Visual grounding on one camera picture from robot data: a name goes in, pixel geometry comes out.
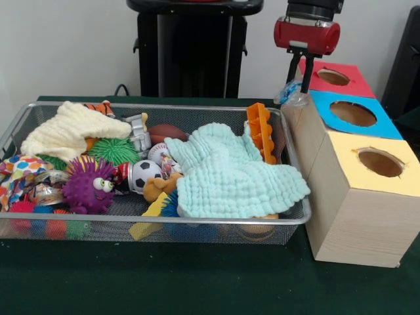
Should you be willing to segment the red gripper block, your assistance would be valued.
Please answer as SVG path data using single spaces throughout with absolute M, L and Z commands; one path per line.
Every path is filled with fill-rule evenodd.
M 312 70 L 314 55 L 331 55 L 335 50 L 341 35 L 341 27 L 336 22 L 311 20 L 282 16 L 274 26 L 274 42 L 277 47 L 291 50 L 292 48 L 306 49 L 305 71 L 301 85 L 301 92 L 307 93 Z M 286 83 L 294 80 L 301 56 L 294 54 L 287 74 Z

